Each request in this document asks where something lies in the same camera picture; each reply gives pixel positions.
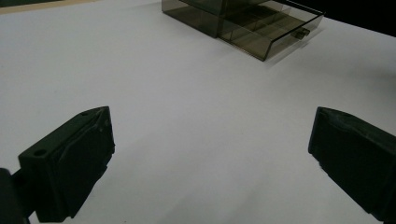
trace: white surface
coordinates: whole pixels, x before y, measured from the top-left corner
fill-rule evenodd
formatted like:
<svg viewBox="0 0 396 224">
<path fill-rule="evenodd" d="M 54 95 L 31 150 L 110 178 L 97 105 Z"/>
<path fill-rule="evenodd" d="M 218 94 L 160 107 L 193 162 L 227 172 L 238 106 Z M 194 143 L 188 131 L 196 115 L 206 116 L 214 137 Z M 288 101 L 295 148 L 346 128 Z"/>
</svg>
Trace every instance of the white surface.
<svg viewBox="0 0 396 224">
<path fill-rule="evenodd" d="M 26 148 L 109 105 L 116 153 L 65 224 L 379 223 L 307 147 L 318 106 L 396 134 L 396 39 L 319 28 L 263 63 L 158 0 L 0 15 L 0 166 L 16 172 Z"/>
</svg>

